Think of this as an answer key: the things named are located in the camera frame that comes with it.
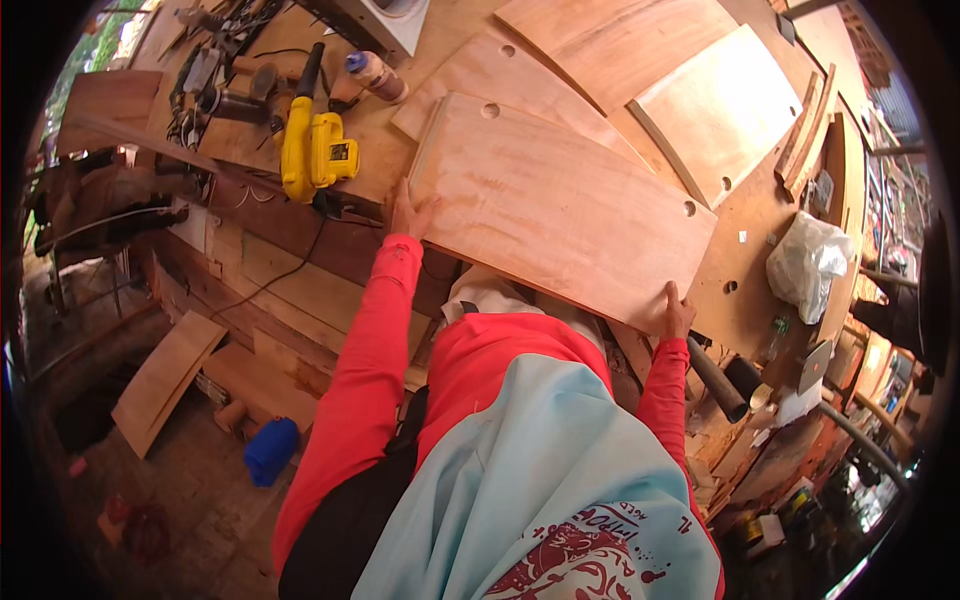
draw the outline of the black strap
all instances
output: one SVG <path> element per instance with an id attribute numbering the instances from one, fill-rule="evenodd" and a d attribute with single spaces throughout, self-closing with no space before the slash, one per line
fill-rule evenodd
<path id="1" fill-rule="evenodd" d="M 413 479 L 428 394 L 427 386 L 414 394 L 383 460 L 334 488 L 307 520 L 280 576 L 281 599 L 350 598 Z"/>

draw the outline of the workshop table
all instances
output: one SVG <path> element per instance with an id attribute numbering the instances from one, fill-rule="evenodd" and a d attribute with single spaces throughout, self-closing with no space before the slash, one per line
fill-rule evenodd
<path id="1" fill-rule="evenodd" d="M 540 56 L 492 16 L 493 11 L 506 2 L 432 0 L 416 55 L 400 66 L 399 75 L 412 91 L 416 90 L 468 39 L 488 29 L 496 30 L 518 47 Z M 797 95 L 803 97 L 810 72 L 823 72 L 823 69 L 803 48 L 783 39 L 777 30 L 776 14 L 765 0 L 719 2 L 737 23 L 749 24 L 754 29 L 777 60 Z M 186 6 L 189 0 L 168 0 L 167 4 Z M 215 0 L 204 2 L 207 8 L 212 4 L 215 4 Z M 158 25 L 155 24 L 154 32 L 158 31 Z M 344 56 L 351 48 L 336 35 L 324 36 L 324 30 L 325 25 L 317 22 L 307 11 L 296 5 L 290 6 L 264 29 L 247 56 L 287 48 L 309 50 L 314 42 L 323 41 L 326 44 L 324 70 L 333 83 L 342 74 Z M 183 44 L 160 61 L 156 59 L 156 48 L 141 50 L 134 64 L 134 68 L 165 71 L 148 126 L 148 132 L 154 135 L 165 136 L 170 121 L 167 96 L 176 72 L 195 41 Z M 297 69 L 303 65 L 305 55 L 297 52 L 279 53 L 264 60 L 273 61 L 281 68 Z M 239 75 L 230 83 L 231 88 L 239 90 L 246 90 L 248 85 L 249 78 Z M 837 108 L 847 111 L 839 102 Z M 378 98 L 367 97 L 344 115 L 346 136 L 356 139 L 360 146 L 360 171 L 356 179 L 338 184 L 338 189 L 382 204 L 394 182 L 407 173 L 417 144 L 390 123 L 396 110 L 397 107 Z M 628 110 L 623 108 L 614 111 L 609 120 L 659 177 L 686 191 L 656 143 Z M 805 355 L 807 343 L 815 333 L 814 327 L 800 322 L 793 306 L 774 298 L 764 268 L 767 256 L 790 227 L 798 209 L 797 204 L 785 200 L 774 179 L 774 165 L 782 146 L 783 141 L 715 209 L 718 217 L 716 230 L 689 291 L 698 309 L 694 328 L 715 343 L 749 357 L 756 358 L 769 342 L 773 320 L 780 315 L 790 316 L 791 328 L 781 351 L 782 368 L 770 370 L 770 375 L 765 377 L 773 378 L 772 383 L 786 380 L 785 373 L 798 368 L 796 358 Z M 278 171 L 279 152 L 265 125 L 212 119 L 200 151 L 258 171 Z M 862 206 L 854 208 L 857 209 L 862 210 Z M 249 203 L 236 210 L 234 216 L 244 228 L 273 241 L 288 252 L 295 252 L 293 248 L 304 246 L 301 238 L 308 240 L 312 237 L 313 217 L 307 212 L 312 211 L 304 211 L 302 206 L 293 203 Z M 726 292 L 731 287 L 728 283 L 732 281 L 736 282 L 736 290 Z M 841 293 L 846 294 L 846 301 L 849 301 L 851 292 L 845 288 Z"/>

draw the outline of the glue bottle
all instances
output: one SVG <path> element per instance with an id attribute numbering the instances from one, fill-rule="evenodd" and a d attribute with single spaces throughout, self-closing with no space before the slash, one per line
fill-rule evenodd
<path id="1" fill-rule="evenodd" d="M 346 70 L 356 82 L 390 104 L 400 104 L 410 93 L 396 71 L 370 50 L 348 54 Z"/>

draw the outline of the yellow power tool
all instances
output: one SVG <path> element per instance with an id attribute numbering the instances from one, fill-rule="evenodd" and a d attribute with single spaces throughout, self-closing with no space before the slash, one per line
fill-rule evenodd
<path id="1" fill-rule="evenodd" d="M 335 112 L 312 115 L 313 90 L 324 57 L 324 45 L 316 43 L 303 67 L 290 118 L 283 133 L 280 174 L 287 197 L 301 204 L 313 203 L 317 191 L 339 180 L 356 177 L 360 148 L 344 139 L 344 122 Z"/>

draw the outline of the plastic bag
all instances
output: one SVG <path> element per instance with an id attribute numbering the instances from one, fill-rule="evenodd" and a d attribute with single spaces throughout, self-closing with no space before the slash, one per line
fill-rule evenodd
<path id="1" fill-rule="evenodd" d="M 827 308 L 830 282 L 847 273 L 853 240 L 837 226 L 802 210 L 767 258 L 767 280 L 777 298 L 795 305 L 800 319 L 813 325 Z"/>

